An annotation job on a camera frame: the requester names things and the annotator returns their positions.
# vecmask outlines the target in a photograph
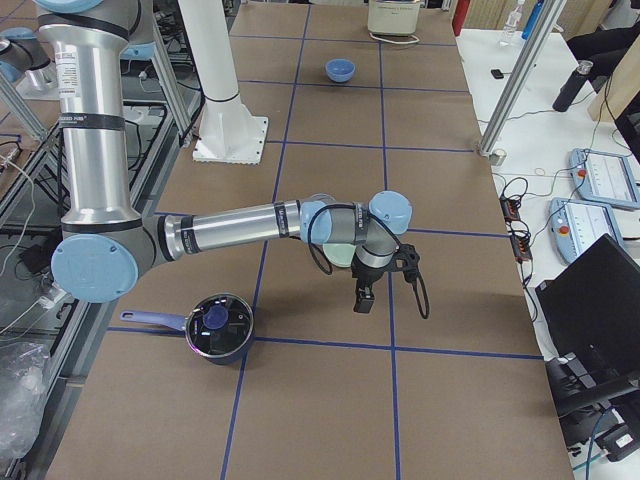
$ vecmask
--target paper label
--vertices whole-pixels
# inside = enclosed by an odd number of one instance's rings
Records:
[[[631,438],[631,435],[627,434],[627,435],[623,435],[618,440],[616,440],[616,445],[618,445],[618,447],[620,448],[624,448],[627,445],[629,445],[631,442],[633,442],[633,438]]]
[[[56,70],[60,98],[80,97],[82,92],[78,72],[78,54],[76,52],[56,53]]]

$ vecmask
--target black band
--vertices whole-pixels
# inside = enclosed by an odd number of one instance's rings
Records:
[[[119,223],[100,223],[96,225],[63,223],[62,230],[70,233],[108,233],[123,232],[142,226],[142,219],[129,220],[128,222]]]
[[[169,252],[169,247],[167,246],[167,234],[164,232],[164,224],[166,220],[166,215],[158,218],[158,245],[160,246],[160,251],[162,252],[164,259],[167,262],[173,262],[175,261],[175,258],[173,258]]]
[[[238,95],[240,95],[240,92],[238,91],[238,93],[236,93],[233,97],[229,97],[226,100],[214,100],[213,98],[209,98],[206,95],[204,96],[204,98],[206,98],[207,100],[210,100],[212,102],[216,102],[216,103],[225,103],[225,102],[230,102],[231,100],[233,100],[234,98],[236,98]]]
[[[136,31],[138,25],[140,25],[140,19],[142,18],[142,4],[140,4],[140,0],[138,0],[138,13],[136,15],[136,21],[133,22],[133,25],[129,29],[129,35]]]
[[[180,220],[180,238],[182,238],[182,246],[184,247],[185,253],[192,255],[202,251],[200,247],[198,247],[196,234],[193,231],[193,215],[182,217]]]
[[[367,242],[367,232],[369,231],[369,211],[363,203],[354,203],[355,210],[355,237],[354,245],[364,245]]]
[[[32,72],[33,72],[33,71],[36,71],[36,70],[40,70],[41,68],[44,68],[44,67],[48,66],[50,63],[51,63],[51,60],[49,60],[49,59],[47,58],[47,61],[46,61],[46,62],[44,62],[42,65],[38,65],[37,67],[31,67],[31,68],[29,68],[28,70],[31,70]]]
[[[38,17],[38,25],[62,24],[73,25],[75,27],[93,28],[103,32],[112,33],[125,40],[129,40],[129,31],[126,28],[114,23],[97,20],[95,18],[83,17],[81,15],[72,15],[67,13],[47,13]]]
[[[273,204],[273,209],[276,212],[278,234],[280,235],[280,238],[286,238],[289,236],[289,220],[287,218],[287,208],[284,206],[284,202],[277,202]]]
[[[60,128],[86,128],[91,130],[116,130],[123,132],[125,121],[115,115],[100,113],[61,113],[58,118]]]

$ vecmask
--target light blue joint cap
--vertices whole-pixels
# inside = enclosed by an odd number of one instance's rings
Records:
[[[0,62],[0,73],[11,83],[15,82],[22,76],[20,70],[6,62]]]
[[[313,216],[322,207],[326,206],[326,203],[320,201],[304,202],[300,207],[300,238],[303,242],[307,243],[309,236],[309,223]],[[331,236],[331,230],[333,228],[333,222],[331,221],[331,212],[326,210],[316,217],[313,222],[313,231],[311,232],[311,243],[322,245],[327,243]]]
[[[97,7],[103,0],[34,0],[54,13],[82,13]]]
[[[30,30],[27,27],[7,28],[0,32],[0,36],[5,37],[8,40],[34,40],[37,38],[36,34],[33,33],[33,30]]]
[[[409,228],[413,207],[404,195],[385,190],[374,195],[369,202],[369,211],[382,220],[389,230],[401,235]]]
[[[120,55],[122,60],[151,60],[156,51],[156,44],[141,43],[139,45],[129,45]]]
[[[51,270],[64,290],[92,303],[111,302],[138,280],[138,265],[129,250],[95,234],[65,238],[53,253]]]

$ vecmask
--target white cable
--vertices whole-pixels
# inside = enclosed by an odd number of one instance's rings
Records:
[[[38,304],[38,300],[36,300],[35,302],[33,302],[33,303],[31,304],[31,306],[30,306],[29,308],[27,308],[24,312],[22,312],[22,313],[20,314],[20,316],[19,316],[18,318],[16,318],[13,322],[11,322],[9,325],[7,325],[6,327],[4,327],[4,328],[0,331],[0,335],[4,334],[4,332],[6,332],[7,330],[9,330],[9,329],[10,329],[11,327],[13,327],[16,323],[18,323],[18,322],[20,321],[20,319],[21,319],[22,317],[24,317],[27,313],[29,313],[29,311],[30,311],[33,307],[35,307],[37,304]],[[20,338],[20,337],[8,338],[8,339],[6,339],[6,340],[0,339],[0,342],[8,342],[9,340],[15,340],[16,338]]]
[[[141,76],[138,76],[138,80],[140,81],[140,88],[142,89],[142,91],[144,93],[162,93],[162,89],[160,89],[160,90],[147,90],[147,89],[145,89],[144,85],[142,85],[142,77]]]
[[[0,271],[0,277],[1,277],[2,275],[4,275],[4,271],[7,268],[7,262],[9,261],[9,257],[11,257],[11,255],[13,255],[13,252],[16,251],[16,249],[20,245],[20,242],[22,242],[22,239],[24,238],[24,234],[27,231],[27,225],[29,225],[29,221],[31,220],[31,217],[33,216],[33,212],[36,211],[36,200],[33,197],[33,194],[34,194],[34,191],[35,191],[35,184],[33,183],[33,180],[31,179],[29,174],[27,172],[25,172],[22,168],[20,168],[18,165],[13,163],[11,160],[9,160],[8,158],[6,158],[6,157],[4,157],[2,155],[0,155],[0,157],[2,157],[2,160],[6,164],[11,165],[13,168],[18,170],[22,175],[24,175],[24,177],[27,179],[27,181],[31,184],[31,211],[29,212],[29,215],[27,215],[27,219],[24,221],[24,226],[22,227],[22,232],[20,232],[20,237],[18,238],[18,241],[13,246],[13,248],[9,251],[7,256],[4,257],[4,262],[2,263],[2,270]]]
[[[409,35],[412,38],[412,40],[407,40],[406,42],[398,42],[396,40],[388,40],[386,38],[380,38],[380,37],[374,35],[371,32],[369,32],[369,36],[371,38],[373,38],[374,40],[377,40],[379,42],[392,43],[393,45],[413,45],[415,43],[420,42],[420,39],[418,37],[416,37],[415,35]]]

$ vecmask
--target brown cardboard sheet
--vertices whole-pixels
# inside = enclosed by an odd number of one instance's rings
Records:
[[[281,150],[265,145],[259,165],[194,162],[193,146],[181,150],[157,211],[203,215],[271,203]]]
[[[234,58],[243,59],[236,62],[238,80],[292,83],[301,44],[288,38],[231,38]]]
[[[411,199],[411,228],[506,233],[490,167],[475,153],[390,150],[387,175]]]
[[[455,45],[385,45],[382,68],[385,88],[469,90]]]
[[[385,90],[389,147],[473,151],[480,129],[468,93]]]
[[[292,93],[293,85],[240,82],[242,101],[251,114],[269,117],[267,141],[284,140]]]
[[[238,372],[184,338],[107,333],[46,478],[217,478]]]
[[[377,89],[299,86],[288,140],[381,147],[381,115]]]
[[[418,316],[411,288],[394,277],[396,345],[540,354],[507,238],[412,233],[405,241],[421,256],[431,317]]]
[[[384,190],[382,150],[375,148],[287,146],[278,185],[279,200],[326,193],[338,201],[368,202]]]
[[[270,338],[389,345],[389,295],[386,279],[368,315],[352,311],[355,280],[348,269],[323,274],[307,245],[295,240],[270,242],[256,311],[256,332]]]
[[[373,43],[327,42],[306,40],[300,64],[300,83],[331,85],[325,64],[334,58],[348,58],[356,66],[356,73],[349,80],[353,87],[380,87],[380,63],[378,46]]]
[[[302,38],[307,5],[249,2],[233,22],[231,36]]]
[[[389,352],[256,343],[228,480],[395,478]]]
[[[397,364],[403,480],[573,479],[541,361],[398,352]]]
[[[367,201],[386,182],[410,197],[416,228],[451,230],[403,237],[422,256],[431,318],[419,317],[398,274],[375,284],[371,314],[353,313],[351,272],[323,275],[294,239],[269,242],[264,261],[253,244],[159,267],[115,315],[187,315],[213,293],[255,296],[258,339],[244,366],[210,365],[179,337],[109,332],[49,478],[572,478],[490,173],[470,153],[471,97],[381,90],[366,15],[243,5],[232,38],[240,88],[252,113],[272,119],[271,143],[257,166],[201,164],[183,150],[158,209],[213,213],[274,193]],[[418,35],[455,44],[439,11],[421,12]],[[329,44],[349,42],[314,38],[361,41],[350,51],[363,83],[325,84]],[[464,89],[454,48],[419,48],[405,58],[452,56],[431,57],[443,66],[429,78],[385,49],[394,71],[382,85],[438,89],[452,75]]]
[[[14,11],[23,3],[23,0],[4,0],[0,5],[0,17],[6,17],[7,15],[13,14]]]

